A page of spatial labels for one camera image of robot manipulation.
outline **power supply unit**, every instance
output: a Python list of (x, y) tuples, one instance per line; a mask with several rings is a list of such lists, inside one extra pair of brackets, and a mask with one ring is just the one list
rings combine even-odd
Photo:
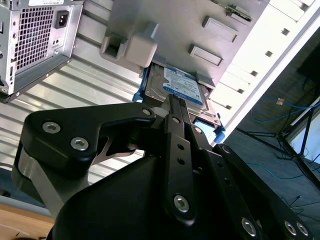
[(70, 61), (84, 0), (0, 0), (0, 102)]

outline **wooden surface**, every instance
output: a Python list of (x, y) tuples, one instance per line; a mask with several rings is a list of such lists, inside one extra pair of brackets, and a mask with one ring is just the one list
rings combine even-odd
[(47, 237), (54, 219), (0, 203), (0, 240)]

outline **blue cable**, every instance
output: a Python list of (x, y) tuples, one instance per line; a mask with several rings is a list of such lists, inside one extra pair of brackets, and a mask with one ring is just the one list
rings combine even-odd
[[(261, 99), (263, 100), (270, 100), (270, 101), (273, 101), (273, 100), (277, 100), (277, 101), (280, 101), (278, 98), (276, 97), (262, 97)], [(286, 118), (288, 116), (290, 116), (291, 114), (296, 114), (296, 113), (299, 113), (299, 112), (302, 112), (306, 109), (311, 109), (311, 108), (317, 108), (317, 107), (320, 107), (320, 103), (316, 104), (316, 105), (313, 105), (313, 106), (297, 106), (297, 105), (294, 105), (294, 104), (291, 104), (289, 102), (285, 102), (285, 101), (281, 101), (283, 104), (285, 105), (288, 105), (288, 106), (291, 106), (293, 108), (296, 108), (296, 109), (300, 109), (300, 110), (297, 110), (297, 111), (294, 111), (294, 112), (291, 112), (291, 113), (288, 113), (286, 115), (282, 115), (282, 116), (279, 116), (279, 117), (276, 117), (276, 118), (273, 118), (273, 119), (269, 119), (269, 120), (259, 120), (257, 118), (255, 118), (253, 112), (252, 112), (252, 109), (250, 111), (250, 114), (251, 114), (251, 117), (253, 120), (255, 120), (256, 122), (258, 123), (269, 123), (269, 122), (273, 122), (273, 121), (277, 121), (277, 120), (280, 120), (280, 119), (283, 119), (283, 118)]]
[(280, 100), (279, 98), (276, 98), (276, 97), (262, 97), (261, 99), (262, 100), (270, 100), (270, 101), (274, 101), (274, 100), (280, 101), (284, 105), (288, 105), (288, 106), (296, 108), (296, 109), (311, 109), (311, 108), (316, 108), (316, 107), (320, 106), (320, 103), (318, 103), (316, 105), (313, 105), (313, 106), (297, 106), (297, 105), (294, 105), (292, 103), (289, 103), (289, 102), (286, 102), (286, 101), (282, 101), (282, 100)]
[(292, 114), (296, 114), (296, 113), (299, 113), (299, 112), (302, 112), (302, 111), (304, 111), (304, 109), (300, 109), (300, 110), (298, 110), (298, 111), (294, 111), (294, 112), (288, 113), (288, 114), (286, 114), (286, 115), (282, 115), (282, 116), (279, 116), (279, 117), (276, 117), (276, 118), (273, 118), (273, 119), (269, 119), (269, 120), (259, 120), (259, 119), (256, 119), (255, 116), (254, 116), (254, 114), (252, 113), (252, 109), (251, 109), (251, 111), (250, 111), (250, 114), (251, 114), (252, 119), (255, 120), (255, 121), (258, 122), (258, 123), (269, 123), (269, 122), (273, 122), (273, 121), (276, 121), (276, 120), (283, 119), (283, 118), (288, 117), (288, 116), (290, 116), (290, 115), (292, 115)]
[[(255, 166), (255, 167), (258, 167), (258, 168), (261, 168), (263, 170), (266, 170), (268, 173), (271, 174), (272, 177), (276, 178), (276, 179), (280, 179), (280, 180), (292, 180), (292, 179), (298, 179), (298, 178), (301, 178), (303, 177), (304, 175), (299, 175), (299, 176), (294, 176), (294, 177), (279, 177), (279, 176), (276, 176), (272, 171), (270, 171), (268, 168), (264, 167), (264, 166), (261, 166), (261, 165), (258, 165), (258, 164), (254, 164), (254, 163), (247, 163), (247, 165), (251, 165), (251, 166)], [(316, 171), (320, 169), (320, 167), (316, 168), (316, 169), (313, 169), (312, 171)]]

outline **floor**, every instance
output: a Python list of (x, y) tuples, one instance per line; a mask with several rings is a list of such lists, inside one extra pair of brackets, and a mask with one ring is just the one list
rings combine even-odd
[[(238, 127), (245, 131), (268, 132), (263, 124), (253, 121), (250, 114), (242, 120)], [(278, 145), (275, 139), (265, 138), (265, 140), (276, 146)], [(246, 163), (265, 167), (277, 177), (291, 178), (302, 174), (293, 161), (277, 159), (276, 156), (280, 157), (280, 153), (236, 130), (225, 143)], [(314, 168), (320, 167), (317, 163), (313, 163), (312, 166)], [(287, 201), (288, 204), (291, 204), (298, 196), (301, 196), (292, 204), (292, 207), (316, 203), (294, 208), (293, 211), (299, 213), (303, 209), (303, 212), (298, 216), (311, 229), (313, 235), (316, 236), (315, 239), (320, 239), (320, 191), (315, 189), (313, 184), (304, 176), (284, 180), (273, 177), (267, 170), (261, 167), (253, 165), (250, 167), (279, 197), (283, 197), (284, 201)]]

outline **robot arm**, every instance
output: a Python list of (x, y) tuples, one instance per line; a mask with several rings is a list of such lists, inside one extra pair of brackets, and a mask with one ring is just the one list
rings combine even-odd
[[(89, 185), (89, 167), (144, 157)], [(48, 239), (303, 239), (311, 231), (225, 144), (212, 148), (169, 95), (143, 103), (38, 111), (12, 171), (56, 219)]]

